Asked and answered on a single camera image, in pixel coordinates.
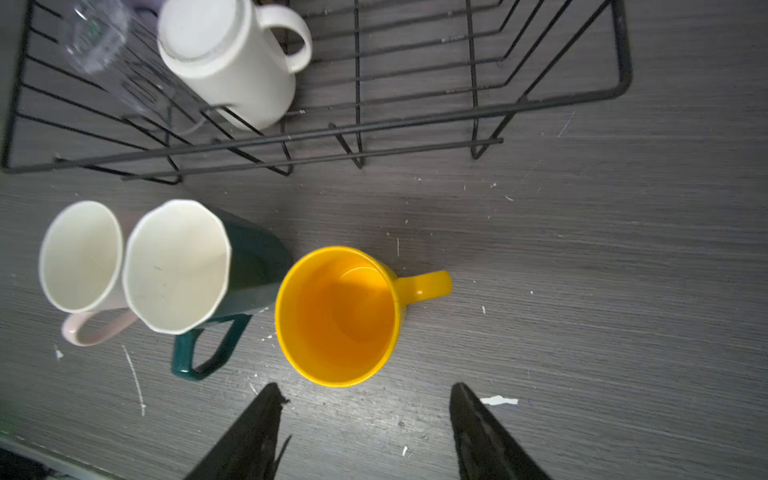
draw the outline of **paper scrap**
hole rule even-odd
[[[487,397],[484,399],[480,399],[481,403],[484,403],[486,405],[494,406],[494,405],[504,405],[505,403],[508,403],[509,405],[517,405],[518,399],[506,399],[501,395]]]

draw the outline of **yellow mug handle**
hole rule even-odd
[[[407,276],[395,280],[395,290],[403,305],[448,295],[453,291],[451,275],[446,271]]]

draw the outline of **pink mug handle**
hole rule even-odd
[[[98,312],[72,313],[67,317],[64,323],[61,324],[61,336],[73,345],[92,346],[104,342],[106,339],[110,339],[122,332],[138,318],[133,311],[128,310],[93,333],[80,333],[80,329],[85,323],[97,313]]]

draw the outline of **white mug handle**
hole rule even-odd
[[[61,324],[61,336],[63,336],[69,343],[77,346],[92,346],[104,342],[106,339],[110,339],[122,332],[138,318],[132,310],[128,310],[93,333],[80,333],[80,329],[97,313],[98,312],[72,313],[67,317],[64,323]]]
[[[301,16],[282,5],[263,5],[257,8],[256,18],[261,28],[265,30],[272,27],[287,28],[301,36],[304,40],[304,46],[295,54],[287,55],[286,62],[290,73],[296,73],[306,68],[312,60],[312,35],[310,28],[306,26]]]

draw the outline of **white mug rim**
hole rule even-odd
[[[48,250],[50,241],[51,241],[51,235],[53,235],[54,231],[56,230],[56,227],[58,227],[61,222],[64,222],[65,214],[69,212],[70,210],[73,210],[75,208],[83,207],[84,205],[94,205],[98,206],[106,211],[108,214],[110,220],[112,220],[112,223],[115,227],[115,229],[118,232],[118,244],[117,244],[117,258],[115,260],[115,266],[112,271],[112,276],[109,279],[109,282],[107,286],[104,288],[104,291],[99,295],[99,297],[92,303],[89,303],[87,306],[79,309],[69,309],[64,308],[59,302],[53,299],[53,296],[51,295],[51,292],[48,288],[48,283],[45,279],[44,271],[45,271],[45,254]],[[51,222],[51,225],[48,227],[48,230],[45,232],[45,236],[43,237],[42,245],[40,246],[40,254],[38,256],[38,278],[40,279],[40,285],[43,289],[43,293],[45,294],[45,297],[48,299],[49,302],[62,312],[66,313],[83,313],[83,312],[92,312],[94,310],[97,310],[97,307],[109,296],[110,293],[112,293],[112,290],[114,290],[115,286],[118,284],[118,280],[120,279],[122,265],[123,265],[123,257],[125,254],[125,241],[123,237],[123,229],[120,225],[120,221],[118,220],[118,217],[114,214],[114,212],[104,205],[101,202],[97,202],[95,200],[82,200],[79,202],[75,202],[69,207],[66,207],[63,209],[59,214],[56,216],[56,218]]]
[[[226,258],[227,258],[227,261],[226,261],[225,267],[224,267],[224,269],[225,269],[224,270],[224,276],[223,276],[224,277],[224,282],[222,283],[220,292],[219,292],[219,294],[217,296],[217,300],[213,304],[213,306],[210,308],[210,310],[202,318],[199,318],[193,324],[191,324],[189,326],[185,326],[182,329],[165,329],[165,328],[161,328],[161,327],[158,327],[158,326],[153,325],[152,323],[150,323],[148,320],[146,320],[142,316],[142,312],[139,311],[139,309],[137,309],[137,307],[136,307],[136,305],[135,305],[135,303],[134,303],[134,301],[132,299],[132,295],[131,295],[131,293],[129,291],[130,282],[128,281],[128,262],[127,262],[127,259],[129,259],[131,257],[131,254],[133,253],[135,238],[136,238],[137,235],[141,234],[142,227],[144,227],[147,222],[151,221],[152,217],[154,217],[155,215],[157,215],[160,212],[162,212],[162,210],[164,210],[167,207],[171,207],[171,206],[173,206],[175,204],[193,204],[196,207],[202,208],[209,215],[212,216],[212,218],[216,222],[217,226],[220,228],[220,233],[223,235],[223,238],[226,240],[226,245],[227,245],[227,252],[226,252],[227,255],[226,255]],[[134,228],[133,232],[131,232],[131,235],[128,237],[128,239],[126,241],[125,258],[126,258],[125,265],[124,265],[124,268],[122,269],[123,270],[122,280],[123,280],[123,292],[125,294],[125,301],[128,304],[128,308],[130,308],[136,314],[136,316],[139,317],[142,322],[144,322],[144,325],[146,325],[151,330],[153,330],[155,332],[158,332],[158,333],[167,333],[169,335],[180,335],[182,333],[186,333],[186,332],[192,330],[196,326],[199,326],[201,323],[205,323],[216,312],[216,309],[219,307],[219,304],[221,303],[221,300],[223,300],[224,296],[227,294],[227,289],[229,289],[230,261],[232,259],[232,245],[230,243],[229,237],[227,236],[227,229],[224,227],[223,221],[221,221],[221,219],[216,214],[214,214],[213,212],[208,210],[205,207],[205,205],[203,205],[202,203],[200,203],[200,202],[198,202],[196,200],[178,200],[178,199],[176,199],[176,200],[169,200],[169,201],[165,202],[164,204],[160,205],[159,207],[153,209],[152,211],[147,212],[147,214],[144,215],[141,218],[141,220],[139,220],[139,222],[136,224],[136,227]]]

